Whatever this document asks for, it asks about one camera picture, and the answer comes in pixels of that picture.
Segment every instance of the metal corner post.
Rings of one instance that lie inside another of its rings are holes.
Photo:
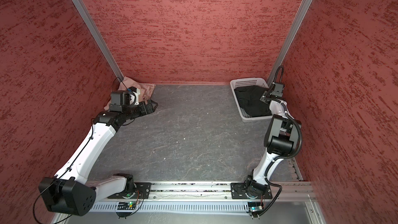
[[[94,37],[94,40],[97,42],[103,55],[105,56],[106,60],[108,61],[109,66],[111,66],[115,75],[123,80],[124,76],[122,74],[122,71],[120,70],[119,66],[117,65],[115,59],[113,58],[112,53],[106,46],[106,43],[105,43],[104,39],[102,38],[101,33],[98,30],[96,24],[94,23],[93,19],[91,18],[86,6],[84,5],[83,0],[72,0],[72,2],[74,3],[77,11],[82,16],[84,22],[86,23],[88,29],[90,30],[92,36]]]
[[[301,1],[300,7],[298,8],[298,11],[296,13],[295,19],[293,20],[292,26],[290,27],[289,32],[287,33],[286,39],[281,47],[281,51],[280,51],[278,57],[276,58],[274,66],[272,67],[272,70],[269,73],[269,76],[267,78],[268,85],[271,85],[272,79],[275,76],[277,68],[282,64],[283,59],[285,58],[286,53],[289,50],[289,47],[292,44],[297,31],[299,30],[301,22],[304,19],[304,16],[307,13],[308,8],[311,5],[311,2],[312,2],[312,0],[302,0]]]

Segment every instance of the crumpled cloth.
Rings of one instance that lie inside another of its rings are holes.
[[[138,102],[146,101],[149,100],[150,97],[152,96],[153,90],[155,89],[155,84],[150,84],[150,83],[140,83],[136,82],[132,78],[124,77],[123,83],[120,83],[119,89],[118,90],[127,90],[129,87],[136,87],[141,90],[140,95],[138,96]],[[109,104],[111,101],[108,102],[108,104],[104,107],[105,111],[109,109]]]

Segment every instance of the dark gray marble surface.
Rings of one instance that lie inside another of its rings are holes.
[[[158,85],[156,112],[121,127],[91,170],[135,180],[243,181],[264,154],[269,120],[242,122],[230,86]],[[291,181],[282,161],[274,181]]]

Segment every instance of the white arm segment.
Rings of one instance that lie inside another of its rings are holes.
[[[269,109],[271,110],[272,115],[276,114],[276,115],[280,115],[280,116],[286,118],[285,110],[279,102],[271,101],[271,103],[269,105]],[[261,183],[263,185],[268,185],[268,183],[265,180],[266,169],[267,169],[268,165],[272,162],[272,159],[274,159],[277,156],[278,155],[275,153],[268,154],[267,149],[266,149],[263,157],[260,160],[260,163],[257,165],[257,167],[253,171],[253,179],[256,180],[258,183]],[[275,163],[271,166],[271,168],[269,169],[269,171],[267,173],[268,180],[271,178],[272,173],[275,171],[276,167],[282,160],[283,159],[276,160]]]
[[[107,127],[106,124],[103,123],[94,124],[93,130],[93,139],[90,140],[92,134],[92,129],[90,128],[90,131],[75,153],[73,153],[72,157],[60,170],[57,171],[55,175],[61,176],[67,168],[71,166],[71,171],[66,172],[65,175],[62,176],[62,179],[68,180],[70,177],[75,177],[75,181],[82,184],[86,183],[88,174],[102,152],[102,149],[116,133],[112,126]]]

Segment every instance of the red wallpaper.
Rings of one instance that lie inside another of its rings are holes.
[[[314,0],[284,62],[328,224],[398,223],[398,0]]]
[[[267,77],[301,0],[83,0],[125,76]]]
[[[114,75],[71,0],[0,0],[0,19],[0,223],[33,223],[38,183],[73,154]]]

